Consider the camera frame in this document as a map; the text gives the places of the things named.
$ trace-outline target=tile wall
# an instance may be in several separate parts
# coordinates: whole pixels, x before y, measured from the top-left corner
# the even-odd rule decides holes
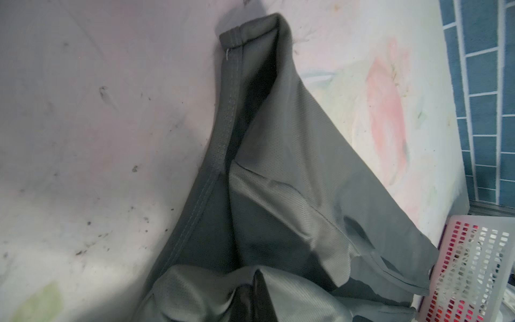
[[[515,207],[515,1],[440,9],[469,198]]]

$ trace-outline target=double stitched seam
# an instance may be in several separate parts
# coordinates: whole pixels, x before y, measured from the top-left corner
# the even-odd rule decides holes
[[[233,30],[231,30],[229,32],[229,35],[230,35],[230,42],[231,42],[231,47],[234,47],[234,41],[233,41]],[[215,153],[215,156],[216,156],[216,159],[215,159],[215,166],[217,166],[220,161],[223,161],[223,157],[222,155],[225,155],[224,153],[220,153],[220,151],[222,150],[223,146],[222,145],[227,145],[226,141],[227,141],[227,136],[229,135],[229,130],[232,130],[232,126],[233,126],[233,117],[234,117],[234,111],[235,111],[235,99],[233,97],[233,91],[235,90],[234,88],[234,73],[237,73],[238,72],[238,56],[236,56],[236,69],[234,71],[231,71],[231,91],[229,92],[229,100],[228,100],[228,104],[229,104],[229,109],[230,109],[230,117],[229,117],[229,126],[227,126],[225,129],[224,129],[224,132],[222,133],[222,136],[221,136],[221,140],[219,140],[218,142],[218,146],[216,148],[216,153]],[[177,243],[174,245],[172,251],[170,252],[170,256],[168,257],[168,260],[166,261],[165,265],[161,268],[161,272],[160,272],[160,275],[163,274],[163,271],[167,268],[168,264],[170,262],[174,262],[176,259],[177,259],[177,256],[179,255],[179,251],[180,249],[182,248],[182,246],[184,245],[184,243],[186,242],[186,238],[187,236],[190,234],[191,230],[195,227],[194,223],[195,221],[197,220],[198,216],[200,215],[201,213],[201,207],[200,205],[204,203],[206,197],[207,197],[207,193],[204,193],[204,191],[209,191],[210,188],[212,187],[213,183],[214,183],[214,178],[215,178],[215,168],[211,168],[210,169],[210,172],[209,172],[209,177],[208,179],[206,180],[204,186],[202,187],[202,190],[200,191],[200,194],[199,194],[199,198],[197,199],[197,202],[195,203],[195,206],[193,208],[193,211],[192,211],[192,215],[188,218],[188,221],[186,222],[186,225],[185,225],[185,228],[182,230],[181,234],[179,235],[179,239],[177,240]]]

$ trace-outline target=folded fabric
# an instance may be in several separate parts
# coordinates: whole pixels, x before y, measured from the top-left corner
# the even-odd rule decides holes
[[[438,250],[302,84],[286,21],[273,14],[220,41],[210,145],[134,320],[229,321],[261,272],[278,321],[410,321]]]

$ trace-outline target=green stain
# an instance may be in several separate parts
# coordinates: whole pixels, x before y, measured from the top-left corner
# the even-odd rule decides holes
[[[11,322],[50,322],[64,309],[57,281],[29,297],[14,313]]]

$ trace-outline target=white grout line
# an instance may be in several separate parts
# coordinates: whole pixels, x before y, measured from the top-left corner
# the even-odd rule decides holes
[[[497,94],[497,91],[469,94],[469,97],[485,96],[485,95],[495,95],[495,94]]]
[[[474,56],[478,56],[478,55],[482,55],[482,54],[486,54],[486,53],[491,53],[491,52],[495,52],[497,51],[498,47],[492,47],[492,48],[488,48],[488,49],[483,49],[483,50],[479,50],[477,52],[473,52],[473,53],[468,53],[465,55],[465,57],[474,57]]]
[[[504,81],[504,49],[505,49],[505,17],[506,10],[504,8],[505,0],[497,0],[497,140],[495,142],[496,165],[495,171],[495,203],[499,204],[501,196],[501,140],[503,135],[503,81]]]
[[[446,29],[449,29],[449,28],[452,28],[452,27],[456,27],[456,22],[451,22],[449,24],[446,24],[443,26],[443,30],[446,30]]]
[[[453,0],[456,15],[456,33],[458,35],[459,64],[461,67],[461,82],[465,98],[465,115],[467,117],[467,130],[469,134],[470,161],[472,162],[472,178],[474,179],[474,200],[479,201],[477,194],[476,156],[474,154],[474,137],[472,136],[472,117],[470,114],[469,79],[467,75],[467,61],[465,58],[465,41],[463,37],[463,19],[461,18],[460,0]]]

